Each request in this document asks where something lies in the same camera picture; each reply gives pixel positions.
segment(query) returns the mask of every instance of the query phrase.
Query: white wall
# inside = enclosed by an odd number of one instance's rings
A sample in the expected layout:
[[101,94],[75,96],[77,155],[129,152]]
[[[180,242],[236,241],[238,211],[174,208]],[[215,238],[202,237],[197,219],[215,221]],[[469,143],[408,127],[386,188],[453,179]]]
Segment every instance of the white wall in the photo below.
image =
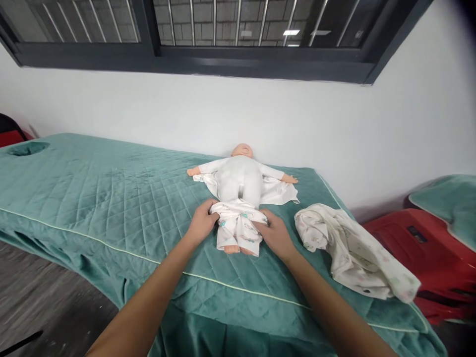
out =
[[366,220],[409,190],[476,174],[476,59],[435,0],[371,87],[18,68],[0,49],[0,112],[40,136],[74,132],[317,169]]

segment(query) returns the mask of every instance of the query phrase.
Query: dark window frame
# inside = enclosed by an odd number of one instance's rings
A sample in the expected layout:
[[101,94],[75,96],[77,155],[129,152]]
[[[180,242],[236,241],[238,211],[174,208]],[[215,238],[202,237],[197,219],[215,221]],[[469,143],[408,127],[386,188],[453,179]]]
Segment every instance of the dark window frame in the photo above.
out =
[[140,43],[22,43],[0,16],[19,66],[372,84],[432,0],[388,0],[360,48],[160,46],[152,0],[132,0]]

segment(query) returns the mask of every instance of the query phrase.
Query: doll foot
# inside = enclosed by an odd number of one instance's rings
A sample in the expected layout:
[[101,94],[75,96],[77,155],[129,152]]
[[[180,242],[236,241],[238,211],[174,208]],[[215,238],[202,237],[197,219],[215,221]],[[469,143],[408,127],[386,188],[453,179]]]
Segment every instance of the doll foot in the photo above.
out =
[[224,248],[226,254],[239,253],[239,246],[237,245],[227,245]]
[[241,248],[241,252],[246,255],[253,255],[253,252],[251,250]]

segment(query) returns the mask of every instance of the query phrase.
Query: quilted pattern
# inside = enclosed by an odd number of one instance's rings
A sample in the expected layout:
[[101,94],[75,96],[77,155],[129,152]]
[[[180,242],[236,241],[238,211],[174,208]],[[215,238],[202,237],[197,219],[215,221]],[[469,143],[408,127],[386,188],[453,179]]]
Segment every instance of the quilted pattern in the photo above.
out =
[[[0,149],[0,238],[77,271],[123,306],[211,196],[186,169],[216,158],[75,134],[37,142],[49,145],[24,156],[13,154],[25,152],[19,145]],[[346,208],[314,170],[278,169],[299,178],[301,204],[267,208],[283,218],[300,252],[400,355],[444,355],[414,305],[371,299],[335,283],[327,253],[301,246],[294,227],[298,210],[317,202]],[[239,336],[264,354],[334,355],[290,273],[266,244],[258,258],[226,255],[215,244],[216,230],[187,266],[151,354],[197,355],[203,341],[207,353],[222,354],[227,341],[239,355]],[[201,342],[179,343],[178,336]]]

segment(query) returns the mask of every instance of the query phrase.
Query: window glass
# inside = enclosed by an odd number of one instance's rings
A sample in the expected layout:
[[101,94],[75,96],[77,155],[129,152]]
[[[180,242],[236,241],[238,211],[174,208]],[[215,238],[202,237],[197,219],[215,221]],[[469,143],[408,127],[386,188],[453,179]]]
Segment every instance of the window glass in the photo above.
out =
[[0,0],[21,42],[140,42],[130,0]]
[[383,0],[154,0],[165,46],[358,47],[382,5]]

